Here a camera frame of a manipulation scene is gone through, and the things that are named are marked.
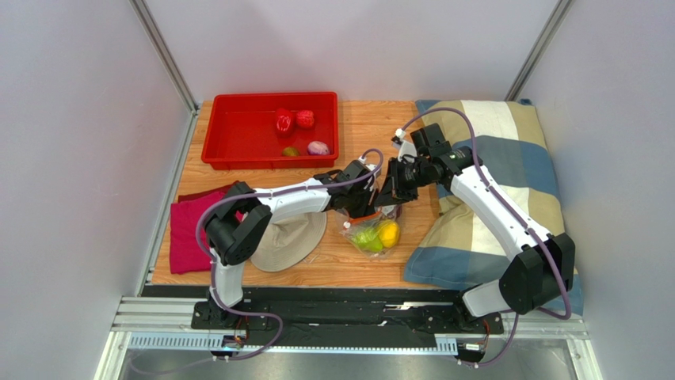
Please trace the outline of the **red fake strawberry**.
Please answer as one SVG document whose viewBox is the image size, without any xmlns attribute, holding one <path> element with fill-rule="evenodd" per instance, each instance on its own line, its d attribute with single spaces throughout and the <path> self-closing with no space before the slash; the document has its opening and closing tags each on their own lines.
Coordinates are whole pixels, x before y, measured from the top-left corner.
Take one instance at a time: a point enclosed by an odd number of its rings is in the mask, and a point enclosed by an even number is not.
<svg viewBox="0 0 675 380">
<path fill-rule="evenodd" d="M 315 127 L 315 114 L 311 110 L 300 110 L 295 114 L 296 126 L 300 129 L 310 130 Z"/>
</svg>

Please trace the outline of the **brown fake kiwi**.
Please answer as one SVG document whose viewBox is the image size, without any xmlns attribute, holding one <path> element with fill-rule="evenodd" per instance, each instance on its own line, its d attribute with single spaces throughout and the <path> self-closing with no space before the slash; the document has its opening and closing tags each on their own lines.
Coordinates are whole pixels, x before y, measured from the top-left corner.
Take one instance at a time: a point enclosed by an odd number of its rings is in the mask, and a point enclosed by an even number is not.
<svg viewBox="0 0 675 380">
<path fill-rule="evenodd" d="M 288 146 L 282 150 L 281 155 L 283 157 L 299 157 L 301 153 L 294 146 Z"/>
</svg>

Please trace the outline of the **pink fake onion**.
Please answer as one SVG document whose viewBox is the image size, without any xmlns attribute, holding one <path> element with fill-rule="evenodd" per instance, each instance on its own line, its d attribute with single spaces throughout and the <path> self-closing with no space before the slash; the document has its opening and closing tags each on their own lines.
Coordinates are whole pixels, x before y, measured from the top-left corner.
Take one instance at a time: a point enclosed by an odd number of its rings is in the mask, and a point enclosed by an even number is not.
<svg viewBox="0 0 675 380">
<path fill-rule="evenodd" d="M 307 153 L 309 155 L 329 155 L 331 154 L 331 149 L 330 147 L 321 141 L 312 141 L 309 142 L 307 145 Z"/>
</svg>

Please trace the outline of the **clear zip top bag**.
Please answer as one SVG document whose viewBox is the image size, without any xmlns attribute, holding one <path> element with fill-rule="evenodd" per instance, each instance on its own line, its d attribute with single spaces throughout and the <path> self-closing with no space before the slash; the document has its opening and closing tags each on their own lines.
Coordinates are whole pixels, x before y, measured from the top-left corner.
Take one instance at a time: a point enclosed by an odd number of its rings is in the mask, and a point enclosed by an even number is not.
<svg viewBox="0 0 675 380">
<path fill-rule="evenodd" d="M 340 235 L 370 259 L 384 258 L 399 243 L 401 205 L 378 207 L 374 214 L 361 218 L 353 218 L 345 210 L 338 214 Z"/>
</svg>

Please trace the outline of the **red fake bell pepper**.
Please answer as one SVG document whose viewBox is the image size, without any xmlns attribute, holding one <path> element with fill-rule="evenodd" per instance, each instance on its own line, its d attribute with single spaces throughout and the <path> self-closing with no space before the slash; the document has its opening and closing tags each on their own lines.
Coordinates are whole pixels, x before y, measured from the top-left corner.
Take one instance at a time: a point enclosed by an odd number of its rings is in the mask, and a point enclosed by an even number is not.
<svg viewBox="0 0 675 380">
<path fill-rule="evenodd" d="M 295 115 L 286 108 L 278 108 L 275 112 L 275 130 L 282 137 L 292 135 L 295 129 Z"/>
</svg>

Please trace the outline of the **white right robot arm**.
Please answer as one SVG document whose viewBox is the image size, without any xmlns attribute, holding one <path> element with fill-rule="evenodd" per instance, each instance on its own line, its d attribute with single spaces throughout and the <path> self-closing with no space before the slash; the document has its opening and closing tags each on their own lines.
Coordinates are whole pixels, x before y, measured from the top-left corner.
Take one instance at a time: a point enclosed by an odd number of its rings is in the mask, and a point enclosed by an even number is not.
<svg viewBox="0 0 675 380">
<path fill-rule="evenodd" d="M 497 185 L 477 153 L 466 146 L 452 148 L 438 124 L 414 131 L 411 137 L 416 154 L 389 160 L 376 205 L 411 202 L 419 188 L 440 184 L 478 215 L 509 260 L 499 279 L 462 291 L 456 303 L 459 310 L 472 319 L 507 310 L 520 315 L 539 310 L 570 318 L 572 239 L 565 233 L 552 234 L 528 216 Z"/>
</svg>

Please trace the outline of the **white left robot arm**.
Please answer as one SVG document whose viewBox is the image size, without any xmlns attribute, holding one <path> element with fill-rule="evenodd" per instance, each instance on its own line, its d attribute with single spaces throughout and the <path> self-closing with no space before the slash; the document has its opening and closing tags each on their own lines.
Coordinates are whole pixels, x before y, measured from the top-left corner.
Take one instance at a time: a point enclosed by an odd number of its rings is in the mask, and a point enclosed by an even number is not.
<svg viewBox="0 0 675 380">
<path fill-rule="evenodd" d="M 289 186 L 253 189 L 245 182 L 232 186 L 196 223 L 196 243 L 210 259 L 211 300 L 227 312 L 242 301 L 244 264 L 269 225 L 297 215 L 367 207 L 380 170 L 380 165 L 359 158 L 343 170 Z"/>
</svg>

